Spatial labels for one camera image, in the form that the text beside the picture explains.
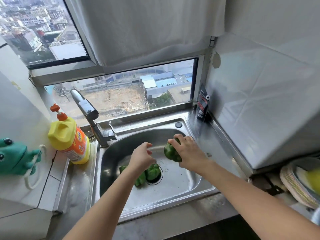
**curtain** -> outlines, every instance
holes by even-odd
[[[70,2],[95,58],[106,67],[128,69],[197,52],[224,32],[226,0]]]

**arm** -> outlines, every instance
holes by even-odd
[[[135,180],[151,164],[156,163],[155,159],[150,156],[152,152],[147,150],[150,146],[152,144],[145,142],[133,151],[126,170],[120,174],[63,240],[112,239]]]
[[[192,137],[168,142],[182,158],[179,165],[204,177],[230,201],[262,240],[320,239],[320,227],[290,207],[207,159]]]

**bell pepper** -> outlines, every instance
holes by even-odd
[[[145,170],[145,173],[146,179],[152,181],[160,175],[161,171],[158,164],[152,164],[147,170]]]
[[[119,167],[119,171],[120,173],[123,172],[123,170],[125,170],[127,168],[127,166],[120,166]],[[143,171],[143,173],[137,178],[137,180],[134,182],[134,185],[136,187],[143,185],[146,182],[146,173]]]
[[[176,149],[174,149],[174,147],[170,143],[167,143],[165,145],[164,154],[170,160],[173,160],[175,162],[182,162],[182,158],[180,157],[179,153],[176,151]]]

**bare dirt ground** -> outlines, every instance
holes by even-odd
[[[130,113],[135,112],[135,110],[138,109],[147,108],[144,99],[144,90],[141,85],[110,88],[91,93],[85,93],[84,91],[81,91],[81,93],[100,113],[97,121],[120,116],[121,112],[117,112],[115,114],[115,109],[117,111],[120,110]],[[53,97],[61,109],[68,116],[73,117],[79,126],[83,126],[88,123],[70,94],[67,94],[67,98],[69,98],[70,101],[68,101],[66,96],[57,95],[55,91],[53,91]]]

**frog eye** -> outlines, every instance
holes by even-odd
[[[3,141],[6,145],[11,145],[13,143],[13,141],[9,138],[3,139]]]

